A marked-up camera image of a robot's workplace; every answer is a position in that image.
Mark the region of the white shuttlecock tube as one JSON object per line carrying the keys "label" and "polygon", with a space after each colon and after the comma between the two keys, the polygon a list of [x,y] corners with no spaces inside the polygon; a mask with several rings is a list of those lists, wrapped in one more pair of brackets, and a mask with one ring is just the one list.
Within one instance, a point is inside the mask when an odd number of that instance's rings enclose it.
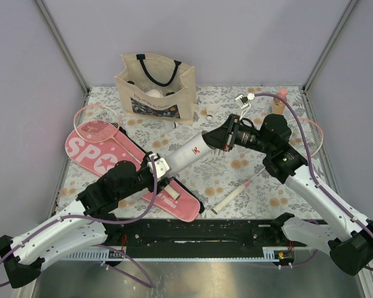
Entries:
{"label": "white shuttlecock tube", "polygon": [[180,148],[165,157],[170,167],[165,175],[167,178],[174,177],[176,174],[214,150],[214,147],[209,146],[203,139],[203,135],[206,133],[207,131],[205,130],[198,133]]}

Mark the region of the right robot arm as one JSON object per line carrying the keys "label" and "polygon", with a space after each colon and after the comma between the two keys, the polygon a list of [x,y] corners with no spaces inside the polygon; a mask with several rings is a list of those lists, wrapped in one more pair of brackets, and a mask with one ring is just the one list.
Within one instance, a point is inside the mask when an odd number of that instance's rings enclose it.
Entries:
{"label": "right robot arm", "polygon": [[373,260],[373,219],[350,206],[313,169],[310,156],[301,155],[289,144],[292,131],[284,116],[269,114],[259,129],[250,120],[230,115],[225,123],[203,134],[204,142],[229,151],[235,145],[265,154],[265,170],[311,205],[328,228],[305,223],[294,215],[279,217],[271,229],[271,240],[279,246],[290,240],[330,256],[348,275],[355,276]]}

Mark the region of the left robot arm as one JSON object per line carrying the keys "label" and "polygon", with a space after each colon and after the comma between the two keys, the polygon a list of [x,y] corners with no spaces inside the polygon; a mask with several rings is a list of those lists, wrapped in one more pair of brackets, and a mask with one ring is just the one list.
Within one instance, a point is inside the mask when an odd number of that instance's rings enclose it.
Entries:
{"label": "left robot arm", "polygon": [[18,237],[1,236],[0,265],[8,278],[5,285],[23,287],[64,256],[103,243],[118,244],[122,240],[119,226],[142,216],[118,220],[113,210],[138,192],[149,192],[155,198],[172,180],[169,171],[167,160],[152,152],[145,155],[139,169],[130,161],[120,161],[42,224]]}

